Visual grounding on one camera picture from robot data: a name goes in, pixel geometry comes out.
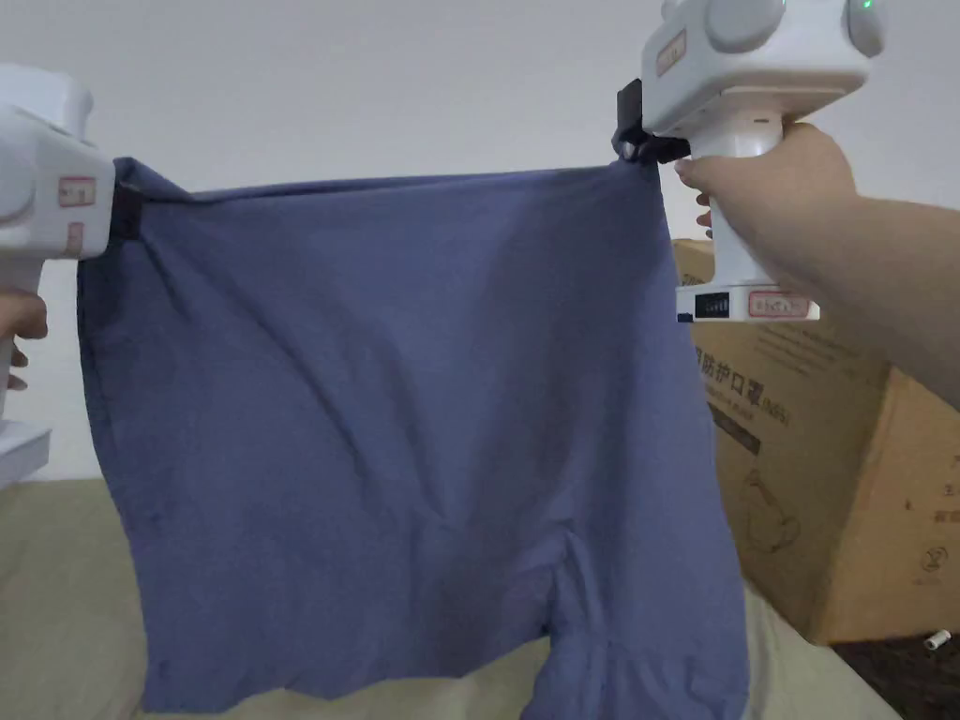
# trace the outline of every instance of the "white wall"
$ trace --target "white wall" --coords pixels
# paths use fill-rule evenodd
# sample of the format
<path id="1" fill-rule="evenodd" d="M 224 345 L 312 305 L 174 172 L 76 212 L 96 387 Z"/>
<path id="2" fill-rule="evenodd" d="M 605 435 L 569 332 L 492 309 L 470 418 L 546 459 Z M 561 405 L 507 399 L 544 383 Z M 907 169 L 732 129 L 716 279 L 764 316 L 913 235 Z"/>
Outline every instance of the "white wall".
<path id="1" fill-rule="evenodd" d="M 817 2 L 822 0 L 790 0 Z M 823 113 L 865 192 L 960 206 L 953 0 L 888 0 L 876 79 Z M 0 60 L 94 92 L 91 137 L 189 189 L 605 163 L 616 90 L 660 0 L 5 0 Z M 675 236 L 690 194 L 665 173 Z M 51 337 L 11 417 L 53 424 L 48 477 L 97 471 L 74 267 L 50 263 Z"/>

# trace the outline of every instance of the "blue fabric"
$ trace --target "blue fabric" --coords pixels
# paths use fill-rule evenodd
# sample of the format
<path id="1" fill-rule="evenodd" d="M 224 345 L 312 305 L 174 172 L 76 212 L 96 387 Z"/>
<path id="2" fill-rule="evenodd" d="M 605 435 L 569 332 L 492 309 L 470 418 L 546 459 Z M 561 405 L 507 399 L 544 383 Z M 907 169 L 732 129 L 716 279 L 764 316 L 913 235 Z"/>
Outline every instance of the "blue fabric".
<path id="1" fill-rule="evenodd" d="M 80 332 L 146 710 L 459 676 L 549 634 L 525 720 L 740 717 L 656 170 L 118 177 L 139 232 L 81 264 Z"/>

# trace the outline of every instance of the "hand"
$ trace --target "hand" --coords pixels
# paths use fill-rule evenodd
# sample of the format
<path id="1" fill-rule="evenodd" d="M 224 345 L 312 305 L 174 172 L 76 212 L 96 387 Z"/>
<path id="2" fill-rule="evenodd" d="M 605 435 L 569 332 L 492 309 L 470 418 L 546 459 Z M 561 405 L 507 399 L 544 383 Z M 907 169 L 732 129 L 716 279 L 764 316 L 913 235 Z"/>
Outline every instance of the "hand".
<path id="1" fill-rule="evenodd" d="M 685 185 L 701 191 L 697 202 L 707 206 L 713 198 L 751 245 L 776 246 L 807 214 L 856 198 L 843 151 L 812 125 L 787 126 L 781 144 L 766 155 L 682 160 L 676 169 Z M 697 224 L 710 228 L 710 213 Z"/>
<path id="2" fill-rule="evenodd" d="M 47 335 L 47 306 L 38 296 L 18 290 L 0 291 L 0 337 L 9 340 L 14 336 L 27 340 L 39 340 Z M 27 367 L 27 356 L 13 346 L 11 365 Z M 19 377 L 10 375 L 7 387 L 24 390 L 27 387 Z"/>

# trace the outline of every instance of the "beige bedsheet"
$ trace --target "beige bedsheet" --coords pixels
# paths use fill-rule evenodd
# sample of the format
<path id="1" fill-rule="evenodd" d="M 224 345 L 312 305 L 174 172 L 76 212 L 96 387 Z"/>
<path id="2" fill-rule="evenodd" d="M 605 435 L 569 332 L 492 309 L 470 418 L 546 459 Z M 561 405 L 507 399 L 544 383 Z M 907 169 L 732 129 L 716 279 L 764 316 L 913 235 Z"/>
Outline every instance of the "beige bedsheet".
<path id="1" fill-rule="evenodd" d="M 746 602 L 750 718 L 897 717 L 832 652 L 807 645 L 750 590 Z M 332 703 L 277 691 L 217 717 L 516 720 L 548 652 L 541 641 L 462 680 L 383 683 Z M 144 669 L 131 558 L 103 481 L 0 492 L 0 718 L 188 717 L 139 711 Z"/>

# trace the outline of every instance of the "black clamp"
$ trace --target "black clamp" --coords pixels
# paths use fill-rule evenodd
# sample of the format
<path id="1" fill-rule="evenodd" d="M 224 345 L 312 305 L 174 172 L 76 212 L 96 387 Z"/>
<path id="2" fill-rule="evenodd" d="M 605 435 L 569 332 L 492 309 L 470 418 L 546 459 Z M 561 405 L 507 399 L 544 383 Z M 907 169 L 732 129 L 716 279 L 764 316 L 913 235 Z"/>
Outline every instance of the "black clamp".
<path id="1" fill-rule="evenodd" d="M 679 137 L 656 137 L 643 129 L 643 83 L 634 80 L 616 93 L 616 132 L 613 151 L 627 162 L 665 165 L 690 154 L 690 143 Z"/>

